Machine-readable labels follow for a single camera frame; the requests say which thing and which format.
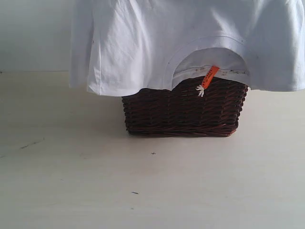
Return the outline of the white t-shirt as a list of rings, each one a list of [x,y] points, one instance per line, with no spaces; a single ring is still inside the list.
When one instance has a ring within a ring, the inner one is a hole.
[[[217,67],[253,90],[305,87],[302,0],[77,0],[70,86],[127,96]]]

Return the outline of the orange clothing tag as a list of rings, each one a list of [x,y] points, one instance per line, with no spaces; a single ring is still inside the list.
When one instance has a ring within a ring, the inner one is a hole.
[[[196,87],[196,91],[198,92],[199,97],[204,96],[205,89],[209,87],[212,79],[214,78],[214,76],[217,74],[218,71],[219,71],[218,67],[212,66],[208,71],[208,73],[206,74],[206,76],[203,78],[202,83]]]

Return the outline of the dark brown wicker basket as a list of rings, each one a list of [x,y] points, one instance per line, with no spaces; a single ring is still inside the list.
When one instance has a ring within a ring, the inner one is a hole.
[[[202,78],[187,79],[173,90],[141,89],[122,98],[129,134],[153,136],[228,137],[238,128],[247,85],[213,78],[204,95]]]

